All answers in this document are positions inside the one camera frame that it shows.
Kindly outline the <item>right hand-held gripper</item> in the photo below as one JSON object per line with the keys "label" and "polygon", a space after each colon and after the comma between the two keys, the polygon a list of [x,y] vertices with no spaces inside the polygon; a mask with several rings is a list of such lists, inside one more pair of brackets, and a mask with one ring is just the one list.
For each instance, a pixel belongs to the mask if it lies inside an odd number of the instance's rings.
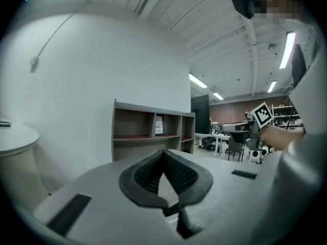
{"label": "right hand-held gripper", "polygon": [[[250,124],[250,137],[246,139],[249,148],[258,148],[261,129],[273,120],[268,105],[263,102],[252,111],[250,111],[247,121]],[[243,132],[247,131],[246,122],[238,122],[233,124],[223,124],[220,126],[223,132]]]}

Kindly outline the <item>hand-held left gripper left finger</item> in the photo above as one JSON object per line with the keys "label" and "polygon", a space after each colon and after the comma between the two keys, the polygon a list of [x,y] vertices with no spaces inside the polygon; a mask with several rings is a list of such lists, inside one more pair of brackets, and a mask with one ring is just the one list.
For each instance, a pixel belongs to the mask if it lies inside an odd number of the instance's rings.
{"label": "hand-held left gripper left finger", "polygon": [[158,195],[165,154],[127,158],[93,168],[47,198],[34,216],[80,244],[177,244]]}

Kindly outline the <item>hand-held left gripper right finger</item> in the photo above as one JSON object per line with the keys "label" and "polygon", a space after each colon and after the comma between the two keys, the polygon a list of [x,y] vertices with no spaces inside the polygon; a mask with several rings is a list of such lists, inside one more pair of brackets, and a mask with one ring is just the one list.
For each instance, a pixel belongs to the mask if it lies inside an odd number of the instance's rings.
{"label": "hand-held left gripper right finger", "polygon": [[279,239],[272,196],[279,158],[262,165],[171,151],[164,172],[178,195],[186,244],[273,244]]}

